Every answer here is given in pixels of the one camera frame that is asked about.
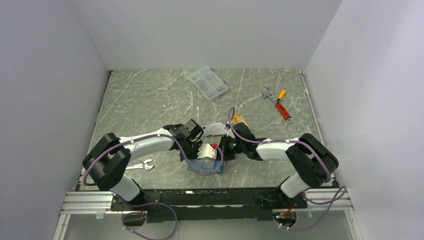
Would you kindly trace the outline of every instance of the silver wrench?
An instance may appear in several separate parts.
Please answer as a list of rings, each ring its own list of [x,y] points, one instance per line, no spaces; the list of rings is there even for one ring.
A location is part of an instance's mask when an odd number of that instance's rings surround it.
[[[279,101],[275,97],[273,88],[272,87],[265,86],[264,89],[265,90],[263,90],[263,89],[260,90],[260,93],[263,94],[263,97],[265,99],[267,97],[269,99],[271,99],[272,102],[274,103],[275,107],[278,109],[279,113],[281,114],[281,116],[287,121],[287,123],[292,124],[293,123],[292,117],[290,116],[290,114],[287,111],[287,109],[285,109],[284,106],[281,103],[279,103]]]
[[[148,165],[149,162],[151,162],[151,159],[147,159],[145,161],[140,161],[141,163],[139,164],[135,164],[135,165],[131,165],[131,166],[127,166],[125,169],[129,170],[129,169],[144,169],[144,170],[151,170],[154,166],[153,165]]]

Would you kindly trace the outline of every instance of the white enclosure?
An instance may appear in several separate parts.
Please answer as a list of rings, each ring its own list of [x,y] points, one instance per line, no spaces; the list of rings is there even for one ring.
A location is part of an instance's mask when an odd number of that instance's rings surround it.
[[[305,69],[341,0],[71,0],[110,70]]]
[[[365,239],[423,239],[424,2],[344,0],[306,80]]]
[[[424,1],[5,0],[0,26],[0,239],[52,239],[108,71],[204,66],[305,70],[363,238],[424,239]]]

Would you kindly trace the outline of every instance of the small component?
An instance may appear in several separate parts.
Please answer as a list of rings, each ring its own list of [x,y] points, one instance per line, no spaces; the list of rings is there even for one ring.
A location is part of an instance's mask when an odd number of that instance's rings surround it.
[[[204,125],[202,128],[205,137],[226,135],[230,130],[225,124],[220,122]]]
[[[250,129],[248,123],[246,122],[245,118],[241,114],[234,115],[234,117],[232,118],[232,121],[234,122],[234,124],[244,123],[244,125],[246,125]]]
[[[200,146],[197,154],[198,159],[212,159],[217,158],[217,150],[213,148],[210,144],[204,143]]]

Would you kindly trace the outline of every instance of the marble work surface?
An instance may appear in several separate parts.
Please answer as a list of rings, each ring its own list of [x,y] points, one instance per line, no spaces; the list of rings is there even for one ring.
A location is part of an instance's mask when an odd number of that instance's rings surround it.
[[[193,118],[199,125],[226,123],[230,107],[242,114],[257,138],[292,139],[303,133],[318,138],[304,87],[295,69],[215,69],[229,90],[208,101],[189,80],[195,69],[115,70],[94,133],[94,144],[106,133],[118,137],[146,134],[169,124],[184,124]],[[293,118],[288,124],[260,89],[287,93],[281,103]],[[219,143],[220,137],[202,137]],[[255,161],[244,154],[227,163],[223,174],[200,176],[187,170],[179,151],[153,153],[152,170],[129,169],[125,174],[144,189],[275,187],[295,173],[289,161]],[[81,186],[81,190],[97,187]]]

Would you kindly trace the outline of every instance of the purple cable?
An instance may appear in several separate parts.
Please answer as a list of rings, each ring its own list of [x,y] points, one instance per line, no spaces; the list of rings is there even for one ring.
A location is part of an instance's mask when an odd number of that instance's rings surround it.
[[[96,184],[95,183],[88,183],[87,182],[87,178],[88,178],[88,176],[89,176],[89,174],[90,174],[90,172],[93,170],[93,168],[94,168],[94,165],[97,163],[97,162],[99,162],[100,161],[100,159],[102,159],[104,156],[106,156],[108,153],[110,153],[112,150],[114,150],[114,149],[116,149],[116,148],[119,148],[119,147],[121,147],[121,146],[123,146],[123,145],[126,145],[126,144],[130,144],[131,143],[131,141],[133,141],[133,143],[135,143],[135,142],[138,142],[138,141],[141,141],[141,140],[146,140],[146,139],[150,139],[150,138],[158,138],[158,137],[165,137],[165,138],[169,138],[169,139],[171,139],[172,141],[174,141],[175,143],[176,143],[176,145],[178,146],[178,148],[179,148],[179,151],[182,153],[182,156],[184,157],[184,160],[187,162],[187,164],[188,164],[188,166],[193,170],[193,172],[195,172],[195,173],[197,173],[197,174],[199,174],[199,175],[201,175],[201,176],[211,176],[211,175],[214,175],[214,174],[216,174],[220,169],[221,169],[221,167],[223,166],[223,164],[224,164],[224,154],[223,154],[223,151],[221,150],[221,148],[219,148],[219,147],[217,147],[216,149],[218,150],[218,152],[220,153],[220,155],[221,155],[221,163],[220,163],[220,165],[219,165],[219,167],[215,170],[215,171],[213,171],[213,172],[211,172],[211,173],[202,173],[202,172],[200,172],[200,171],[198,171],[198,170],[196,170],[193,166],[192,166],[192,164],[190,163],[190,161],[189,161],[189,159],[187,158],[187,155],[186,155],[186,153],[184,152],[184,150],[183,150],[183,147],[181,146],[181,144],[177,141],[177,139],[175,139],[173,136],[170,136],[170,135],[166,135],[166,134],[150,134],[150,135],[146,135],[146,136],[141,136],[141,137],[138,137],[138,138],[135,138],[135,139],[132,139],[132,140],[128,140],[128,141],[124,141],[124,142],[120,142],[120,143],[118,143],[118,144],[116,144],[116,145],[114,145],[114,146],[111,146],[110,148],[108,148],[106,151],[104,151],[104,152],[102,152],[93,162],[92,162],[92,164],[87,168],[87,171],[85,171],[85,173],[84,173],[84,177],[82,178],[82,183],[85,185],[85,186],[95,186]]]
[[[343,192],[340,194],[340,196],[338,196],[338,197],[336,197],[337,196],[337,194],[339,194],[340,193],[340,191],[341,190],[343,190]],[[318,204],[321,204],[321,205],[323,205],[323,204],[328,204],[328,203],[330,203],[329,205],[328,205],[328,207],[327,207],[327,209],[325,210],[325,212],[319,217],[319,219],[314,223],[314,224],[312,224],[312,225],[310,225],[310,226],[308,226],[308,227],[303,227],[303,228],[290,228],[290,227],[286,227],[286,226],[283,226],[283,225],[281,225],[280,226],[280,223],[278,223],[275,219],[274,219],[274,222],[278,225],[278,227],[282,227],[282,228],[285,228],[286,230],[288,230],[288,231],[294,231],[294,232],[302,232],[302,231],[308,231],[308,230],[311,230],[311,229],[313,229],[313,228],[315,228],[316,226],[318,226],[318,224],[320,224],[322,221],[323,221],[323,219],[327,216],[327,214],[329,213],[329,211],[330,211],[330,208],[331,208],[331,206],[333,205],[333,203],[334,203],[334,201],[336,201],[336,200],[338,200],[338,199],[340,199],[341,197],[343,197],[343,195],[345,195],[345,193],[348,191],[348,189],[346,188],[346,186],[342,186],[342,187],[340,187],[338,190],[337,190],[337,192],[335,192],[335,194],[334,194],[334,197],[332,198],[332,200],[330,200],[330,201],[326,201],[326,202],[319,202]]]
[[[162,202],[149,202],[149,203],[145,203],[145,204],[141,204],[141,205],[131,205],[131,204],[129,204],[127,201],[125,201],[124,199],[122,199],[122,197],[120,197],[120,196],[118,196],[118,197],[119,197],[119,198],[121,198],[121,200],[122,200],[122,202],[123,202],[123,203],[125,203],[128,207],[131,207],[131,208],[142,208],[142,207],[150,206],[150,205],[161,205],[161,206],[167,207],[167,208],[169,208],[169,209],[171,210],[171,212],[172,212],[172,214],[173,214],[173,216],[174,216],[174,218],[175,218],[175,226],[173,227],[172,232],[171,232],[168,236],[166,236],[166,237],[164,237],[164,238],[161,238],[161,239],[154,239],[154,238],[150,238],[150,237],[144,236],[143,234],[141,234],[141,233],[139,233],[139,232],[137,232],[137,231],[134,231],[134,230],[130,229],[129,227],[127,227],[127,226],[125,225],[124,220],[125,220],[125,218],[126,218],[127,216],[130,216],[130,215],[140,215],[140,216],[144,216],[145,214],[144,214],[144,213],[141,213],[141,212],[135,212],[135,211],[134,211],[134,212],[130,212],[130,213],[125,214],[125,215],[122,217],[122,226],[123,226],[123,229],[125,229],[125,230],[127,230],[127,231],[131,232],[132,234],[135,234],[135,235],[139,236],[140,238],[144,238],[144,239],[147,239],[147,240],[166,240],[166,239],[169,239],[170,237],[172,237],[172,236],[175,234],[175,232],[177,231],[177,227],[178,227],[178,217],[177,217],[177,213],[176,213],[176,212],[175,212],[175,210],[174,210],[172,207],[170,207],[169,205],[166,205],[165,203],[162,203]]]
[[[233,123],[232,123],[235,111],[236,111],[236,109],[234,107],[231,107],[229,109],[229,111],[228,111],[228,124],[229,124],[229,127],[231,128],[232,132],[235,135],[237,135],[237,137],[239,137],[241,140],[248,142],[248,143],[251,143],[251,144],[287,143],[287,141],[285,139],[276,139],[276,140],[270,140],[270,141],[252,141],[252,140],[249,140],[247,138],[242,137],[236,130],[234,130],[234,126],[233,126]],[[301,145],[305,146],[309,151],[311,151],[312,154],[315,156],[316,160],[318,160],[319,164],[321,164],[322,168],[324,169],[324,171],[327,175],[326,183],[331,181],[331,173],[330,173],[329,169],[324,164],[323,160],[321,160],[320,156],[318,156],[317,152],[315,152],[315,150],[312,149],[311,146],[309,146],[308,144],[306,144],[303,141],[289,140],[288,142],[290,144],[301,144]]]

